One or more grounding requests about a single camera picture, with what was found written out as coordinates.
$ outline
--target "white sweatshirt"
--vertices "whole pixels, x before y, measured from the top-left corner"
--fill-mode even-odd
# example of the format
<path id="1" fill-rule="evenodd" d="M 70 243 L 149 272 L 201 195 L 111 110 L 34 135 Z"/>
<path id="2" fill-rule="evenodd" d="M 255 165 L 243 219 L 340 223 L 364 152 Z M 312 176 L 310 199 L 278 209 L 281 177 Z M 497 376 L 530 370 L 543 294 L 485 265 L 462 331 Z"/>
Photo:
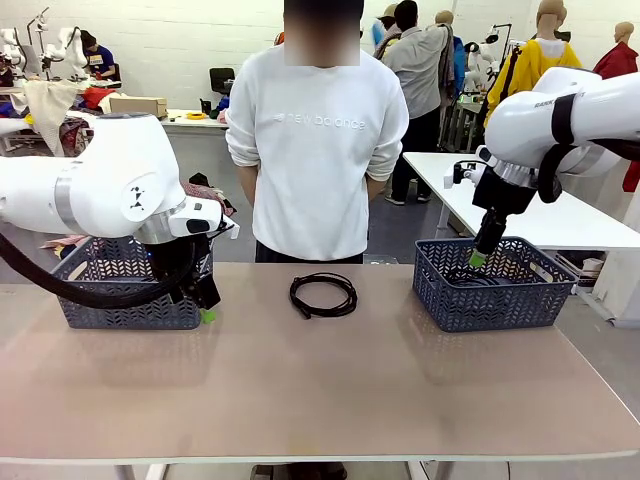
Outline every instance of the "white sweatshirt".
<path id="1" fill-rule="evenodd" d="M 365 174 L 389 178 L 409 122 L 391 70 L 365 52 L 357 67 L 290 67 L 273 47 L 244 64 L 226 119 L 235 164 L 260 167 L 258 241 L 304 260 L 366 250 Z"/>

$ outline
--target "gray shirt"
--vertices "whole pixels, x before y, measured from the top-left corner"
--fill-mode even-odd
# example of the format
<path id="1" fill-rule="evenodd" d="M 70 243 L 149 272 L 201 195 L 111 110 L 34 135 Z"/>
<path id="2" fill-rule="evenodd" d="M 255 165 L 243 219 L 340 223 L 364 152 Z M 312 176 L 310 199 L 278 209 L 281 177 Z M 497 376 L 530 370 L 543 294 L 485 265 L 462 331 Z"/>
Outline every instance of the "gray shirt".
<path id="1" fill-rule="evenodd" d="M 382 62 L 400 80 L 409 118 L 421 117 L 440 106 L 438 65 L 447 44 L 447 30 L 410 28 L 387 49 Z"/>

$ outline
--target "man in gray shirt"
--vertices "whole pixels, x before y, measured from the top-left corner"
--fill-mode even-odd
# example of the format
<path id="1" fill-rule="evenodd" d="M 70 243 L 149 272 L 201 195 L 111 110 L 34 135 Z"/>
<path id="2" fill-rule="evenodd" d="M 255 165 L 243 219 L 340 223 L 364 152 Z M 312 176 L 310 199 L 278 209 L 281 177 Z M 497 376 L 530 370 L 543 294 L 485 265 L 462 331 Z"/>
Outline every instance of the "man in gray shirt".
<path id="1" fill-rule="evenodd" d="M 439 63 L 447 45 L 445 28 L 418 28 L 418 5 L 404 0 L 396 7 L 396 24 L 402 30 L 400 40 L 387 49 L 382 62 L 400 80 L 409 109 L 409 129 L 402 138 L 404 152 L 435 152 L 440 134 Z M 392 193 L 387 200 L 394 205 L 404 205 L 409 182 L 415 172 L 402 158 L 393 171 Z M 429 201 L 431 190 L 418 179 L 418 203 Z"/>

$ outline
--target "cardboard box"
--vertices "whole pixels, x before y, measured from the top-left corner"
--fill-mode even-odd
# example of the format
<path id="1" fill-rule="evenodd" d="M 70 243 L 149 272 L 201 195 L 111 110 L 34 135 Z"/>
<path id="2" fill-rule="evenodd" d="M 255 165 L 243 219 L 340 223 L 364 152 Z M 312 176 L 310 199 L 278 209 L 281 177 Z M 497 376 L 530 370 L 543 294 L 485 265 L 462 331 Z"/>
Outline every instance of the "cardboard box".
<path id="1" fill-rule="evenodd" d="M 113 113 L 150 113 L 158 118 L 167 116 L 167 99 L 156 97 L 114 97 L 110 98 Z"/>

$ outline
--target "blue jacket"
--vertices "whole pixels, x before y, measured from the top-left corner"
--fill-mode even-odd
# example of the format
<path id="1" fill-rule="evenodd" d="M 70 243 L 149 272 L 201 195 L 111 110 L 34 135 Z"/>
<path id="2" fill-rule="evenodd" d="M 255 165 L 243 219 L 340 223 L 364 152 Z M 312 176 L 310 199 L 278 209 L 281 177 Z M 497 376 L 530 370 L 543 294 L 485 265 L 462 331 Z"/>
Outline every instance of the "blue jacket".
<path id="1" fill-rule="evenodd" d="M 464 90 L 464 74 L 467 67 L 467 54 L 460 37 L 453 37 L 453 75 L 455 78 L 455 98 Z"/>

